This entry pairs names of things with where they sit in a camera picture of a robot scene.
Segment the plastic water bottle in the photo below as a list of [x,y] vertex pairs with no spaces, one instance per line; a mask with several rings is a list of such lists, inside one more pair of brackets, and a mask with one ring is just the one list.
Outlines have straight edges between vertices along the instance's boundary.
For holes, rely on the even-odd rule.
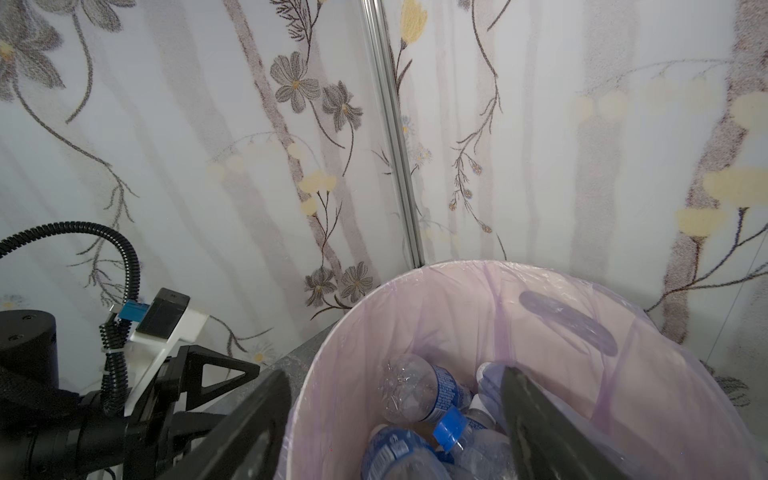
[[362,457],[361,480],[451,480],[426,440],[412,430],[379,425]]
[[430,365],[412,353],[389,359],[382,382],[384,418],[403,425],[437,423],[451,406],[469,406],[469,389],[459,385],[448,370]]
[[485,408],[480,395],[472,397],[472,403],[469,404],[469,410],[465,414],[467,420],[469,420],[469,426],[473,430],[491,429],[496,426],[496,421],[493,419],[493,415]]
[[456,466],[478,480],[517,478],[507,437],[490,429],[473,430],[456,408],[450,408],[438,423],[435,440],[451,454]]
[[476,378],[478,381],[478,396],[488,414],[496,420],[504,432],[507,422],[504,420],[502,406],[502,377],[505,366],[501,363],[485,362],[479,366]]
[[452,463],[443,463],[442,466],[445,467],[445,471],[448,472],[448,477],[451,480],[477,480],[477,477],[473,474]]

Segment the pink trash bag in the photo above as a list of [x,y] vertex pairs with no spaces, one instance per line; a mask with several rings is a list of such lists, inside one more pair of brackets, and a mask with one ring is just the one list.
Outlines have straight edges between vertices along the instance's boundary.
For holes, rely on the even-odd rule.
[[712,376],[643,310],[602,286],[497,261],[413,270],[349,311],[310,367],[277,478],[359,478],[384,422],[383,366],[406,352],[475,391],[482,363],[517,365],[658,478],[768,478]]

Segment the blue bottle cap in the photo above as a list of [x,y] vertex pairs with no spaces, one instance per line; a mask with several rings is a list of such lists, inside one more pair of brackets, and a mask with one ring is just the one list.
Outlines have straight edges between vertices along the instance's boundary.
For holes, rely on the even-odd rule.
[[467,417],[456,408],[451,407],[440,422],[435,427],[435,431],[432,433],[435,436],[435,440],[440,444],[443,450],[450,452],[458,437],[462,436],[462,432],[467,428]]

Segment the gray surface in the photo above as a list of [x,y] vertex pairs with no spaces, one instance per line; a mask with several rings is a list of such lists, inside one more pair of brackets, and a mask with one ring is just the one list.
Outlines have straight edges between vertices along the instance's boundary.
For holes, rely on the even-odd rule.
[[[335,325],[336,324],[334,323],[311,339],[307,340],[291,353],[275,362],[273,365],[262,369],[259,372],[259,377],[273,372],[274,370],[283,370],[288,376],[288,381],[290,382],[291,405],[295,403],[296,399],[299,398],[301,385],[304,384],[304,378],[310,369],[310,365],[312,365],[312,360],[314,360],[317,351],[320,350],[320,346],[323,344],[323,341],[326,339]],[[209,406],[207,409],[205,409],[205,411],[209,413],[231,413],[243,400],[248,397],[248,395],[251,394],[253,388],[258,383],[259,382],[257,379],[252,382],[248,382],[243,386],[237,387],[235,390],[230,392],[229,395],[224,396],[224,398]]]

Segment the blue connector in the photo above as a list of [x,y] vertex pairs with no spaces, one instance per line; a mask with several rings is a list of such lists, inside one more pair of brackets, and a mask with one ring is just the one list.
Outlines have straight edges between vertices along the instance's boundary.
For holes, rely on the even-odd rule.
[[147,314],[147,310],[149,310],[148,304],[128,300],[118,313],[118,318],[130,320],[131,322],[140,322],[144,315]]

